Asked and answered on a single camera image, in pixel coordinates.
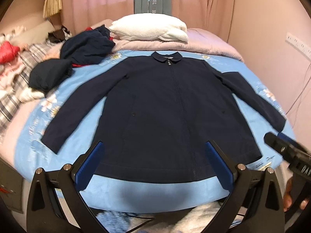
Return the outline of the right hand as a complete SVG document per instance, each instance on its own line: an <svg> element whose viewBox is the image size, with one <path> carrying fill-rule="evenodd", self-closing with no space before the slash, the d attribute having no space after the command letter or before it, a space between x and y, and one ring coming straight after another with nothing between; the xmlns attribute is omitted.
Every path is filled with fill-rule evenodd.
<svg viewBox="0 0 311 233"><path fill-rule="evenodd" d="M293 203L292 197L290 195L292 188L293 188L293 178L291 177L287 181L285 193L283 196L283 210L284 210L284 212L288 211L288 209L290 209L290 207ZM305 207L307 206L308 202L309 202L309 199L305 199L304 201L301 202L299 208L301 210L304 210Z"/></svg>

